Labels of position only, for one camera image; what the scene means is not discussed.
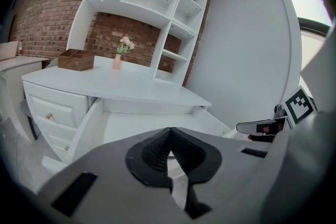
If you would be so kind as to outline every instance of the drawer knob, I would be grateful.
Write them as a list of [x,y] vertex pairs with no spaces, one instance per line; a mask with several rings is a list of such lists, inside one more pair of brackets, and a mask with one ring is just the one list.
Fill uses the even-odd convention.
[[52,117],[52,114],[51,114],[51,113],[48,113],[48,114],[46,115],[46,118],[49,119],[49,120],[50,120],[51,117]]

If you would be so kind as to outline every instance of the window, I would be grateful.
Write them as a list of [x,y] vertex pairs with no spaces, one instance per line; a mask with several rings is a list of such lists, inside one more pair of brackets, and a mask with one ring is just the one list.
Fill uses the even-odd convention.
[[[322,48],[332,21],[323,0],[292,0],[292,2],[301,28],[302,70]],[[299,85],[313,97],[302,77]]]

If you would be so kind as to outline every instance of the flower vase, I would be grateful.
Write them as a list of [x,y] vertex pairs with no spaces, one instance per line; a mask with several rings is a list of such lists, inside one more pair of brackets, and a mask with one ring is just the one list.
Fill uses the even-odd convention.
[[114,62],[113,62],[113,69],[114,70],[119,70],[120,69],[120,65],[121,65],[121,55],[117,54],[115,56],[116,57],[115,57]]

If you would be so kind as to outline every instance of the white floor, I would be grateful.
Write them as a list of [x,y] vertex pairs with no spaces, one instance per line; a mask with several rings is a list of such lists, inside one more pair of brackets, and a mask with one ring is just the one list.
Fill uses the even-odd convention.
[[42,166],[43,156],[59,159],[42,135],[29,142],[18,135],[10,119],[0,122],[0,153],[12,179],[34,193],[52,177]]

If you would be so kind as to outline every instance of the brick wall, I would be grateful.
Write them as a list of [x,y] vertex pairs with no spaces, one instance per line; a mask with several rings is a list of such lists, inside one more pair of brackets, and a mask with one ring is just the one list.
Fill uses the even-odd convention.
[[[52,60],[66,50],[69,31],[82,0],[17,0],[9,41],[23,41],[23,55],[45,57]],[[184,84],[192,68],[198,42],[202,36],[204,21]],[[149,66],[160,30],[151,25],[112,14],[95,14],[85,48],[98,56],[114,58],[122,36],[128,36],[136,44],[135,49],[123,60]],[[180,41],[169,36],[165,45],[176,52]],[[162,57],[159,68],[171,72],[174,60]]]

